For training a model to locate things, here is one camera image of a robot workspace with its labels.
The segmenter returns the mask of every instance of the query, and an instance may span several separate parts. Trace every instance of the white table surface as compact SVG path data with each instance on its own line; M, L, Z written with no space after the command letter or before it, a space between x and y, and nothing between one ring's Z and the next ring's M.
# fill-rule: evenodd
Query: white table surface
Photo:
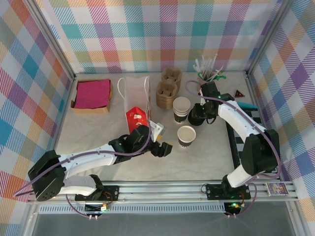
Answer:
M236 89L245 95L237 101L251 103L249 91L242 72L225 72L227 79L216 81L221 93L234 96ZM56 152L74 153L99 147L110 140L128 133L124 114L123 99L117 91L117 81L121 77L140 78L150 76L152 121L166 126L160 140L173 145L172 152L166 157L154 157L150 152L132 158L129 161L97 167L80 173L81 176L96 174L101 180L213 180L234 170L225 121L221 118L212 125L204 122L201 126L193 126L197 137L188 148L178 144L177 130L183 125L190 125L188 120L182 124L175 122L172 110L163 110L156 105L155 90L161 80L161 73L128 73L128 74L95 74L79 75L78 79L106 79L113 83L113 96L110 112L106 114L75 114L70 107L67 109ZM189 94L185 83L195 79L195 73L183 73L179 96L187 97L191 107L200 99ZM76 89L71 98L75 98ZM195 84L191 88L197 92Z

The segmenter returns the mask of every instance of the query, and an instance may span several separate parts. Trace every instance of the gray floor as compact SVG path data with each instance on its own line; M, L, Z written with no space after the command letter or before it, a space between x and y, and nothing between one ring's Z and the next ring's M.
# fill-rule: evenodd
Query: gray floor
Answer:
M196 127L196 140L189 148L182 148L178 144L177 130L183 125L189 125L186 120L183 124L174 121L172 110L160 109L156 105L155 90L161 80L160 73L145 74L106 74L106 75L79 75L79 79L106 79L113 82L113 98L108 114L75 114L68 109L61 136L57 145L57 153L74 153L99 147L108 141L126 134L127 123L124 114L123 99L117 91L117 81L120 77L150 76L152 120L166 126L167 130L161 141L172 144L170 155L163 158L152 156L150 153L133 158L130 161L113 166L103 166L82 172L86 176L96 174L101 180L202 180L222 179L233 171L230 145L224 120L218 118L214 124L206 122ZM238 101L251 102L249 92L242 72L225 72L227 79L216 81L221 93L234 95L235 90L245 94ZM185 96L191 101L191 107L200 99L189 94L185 89L188 80L195 80L195 73L183 73L179 96Z
M108 214L98 221L76 214L40 214L33 236L293 236L284 202L255 203L236 219L223 213Z

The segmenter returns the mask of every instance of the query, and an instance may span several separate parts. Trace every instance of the small card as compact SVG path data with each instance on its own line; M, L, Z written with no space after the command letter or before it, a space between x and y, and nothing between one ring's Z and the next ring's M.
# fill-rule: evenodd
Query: small card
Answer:
M268 196L285 196L289 195L285 183L265 183Z

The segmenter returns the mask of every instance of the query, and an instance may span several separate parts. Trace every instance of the paper cup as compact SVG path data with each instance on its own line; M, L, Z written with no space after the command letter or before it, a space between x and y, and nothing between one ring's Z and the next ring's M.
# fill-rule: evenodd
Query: paper cup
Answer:
M173 102L173 109L179 113L185 113L190 109L190 101L185 97L178 97Z
M179 145L183 148L187 148L195 140L196 131L192 127L185 125L178 129L177 137Z
M178 114L178 113L174 112L175 121L177 123L183 123L186 120L186 118L188 116L188 113L186 113L186 114Z

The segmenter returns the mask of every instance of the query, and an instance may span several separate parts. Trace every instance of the cardboard box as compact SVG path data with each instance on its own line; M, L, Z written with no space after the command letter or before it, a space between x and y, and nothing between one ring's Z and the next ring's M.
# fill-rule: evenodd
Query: cardboard box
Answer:
M98 81L98 80L79 80L77 83L77 87L76 89L78 90L78 84L81 82L87 82L87 81ZM74 113L107 113L109 112L109 108L110 108L110 100L112 98L112 94L113 94L113 84L112 81L110 81L110 94L109 94L109 100L108 100L108 104L106 107L101 107L101 108L95 108L95 109L77 109L74 108L74 101L71 100L70 103L70 107L72 108Z

